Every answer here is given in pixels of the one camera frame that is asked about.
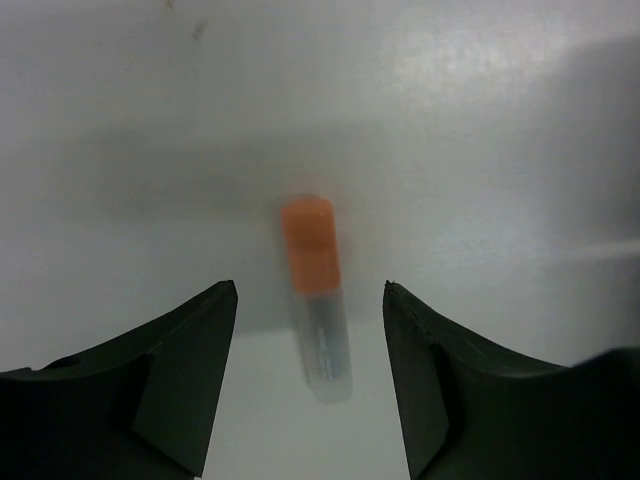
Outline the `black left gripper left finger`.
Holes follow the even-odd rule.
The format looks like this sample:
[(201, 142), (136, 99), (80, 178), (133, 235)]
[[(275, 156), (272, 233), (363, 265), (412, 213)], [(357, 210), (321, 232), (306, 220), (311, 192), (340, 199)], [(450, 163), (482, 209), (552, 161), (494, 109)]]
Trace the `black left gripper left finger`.
[(221, 281), (93, 348), (4, 372), (2, 477), (201, 477), (237, 303)]

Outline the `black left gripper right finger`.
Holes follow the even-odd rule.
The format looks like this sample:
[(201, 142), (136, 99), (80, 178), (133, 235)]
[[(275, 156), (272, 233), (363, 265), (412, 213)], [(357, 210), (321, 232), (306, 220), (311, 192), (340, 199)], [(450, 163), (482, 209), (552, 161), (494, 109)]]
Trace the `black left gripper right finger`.
[(639, 352), (571, 367), (503, 347), (387, 283), (383, 320), (414, 479), (635, 479)]

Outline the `orange-capped clear tube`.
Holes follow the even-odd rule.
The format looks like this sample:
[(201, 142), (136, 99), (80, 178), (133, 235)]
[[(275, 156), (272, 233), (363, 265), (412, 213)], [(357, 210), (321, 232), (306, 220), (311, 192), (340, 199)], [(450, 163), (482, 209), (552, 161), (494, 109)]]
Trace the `orange-capped clear tube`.
[(281, 207), (280, 222), (309, 387), (323, 403), (345, 401), (353, 380), (333, 205), (296, 196)]

